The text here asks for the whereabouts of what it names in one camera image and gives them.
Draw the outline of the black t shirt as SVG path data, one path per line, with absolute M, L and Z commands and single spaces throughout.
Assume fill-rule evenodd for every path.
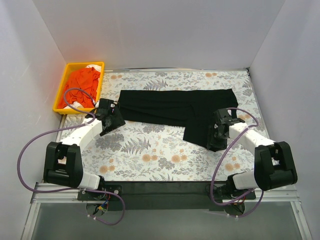
M 118 102 L 124 120 L 183 127 L 183 140 L 204 148 L 213 113 L 238 107 L 232 89 L 121 90 Z

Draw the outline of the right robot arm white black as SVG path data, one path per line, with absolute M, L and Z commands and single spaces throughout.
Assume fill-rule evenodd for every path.
M 237 117 L 237 108 L 222 108 L 212 115 L 208 127 L 207 149 L 213 152 L 223 151 L 218 162 L 222 164 L 228 151 L 239 143 L 254 157 L 251 171 L 235 173 L 227 177 L 224 185 L 210 185 L 210 194 L 228 195 L 232 199 L 243 196 L 246 191 L 256 188 L 269 191 L 294 185 L 298 175 L 290 145 L 285 141 L 276 142 L 262 136 L 252 125 Z

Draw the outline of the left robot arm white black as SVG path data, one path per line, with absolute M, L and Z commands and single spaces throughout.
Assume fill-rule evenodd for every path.
M 85 172 L 82 152 L 97 136 L 125 125 L 117 101 L 101 98 L 98 107 L 89 112 L 69 136 L 60 142 L 50 142 L 46 148 L 43 180 L 46 183 L 89 190 L 95 200 L 106 196 L 101 177 Z

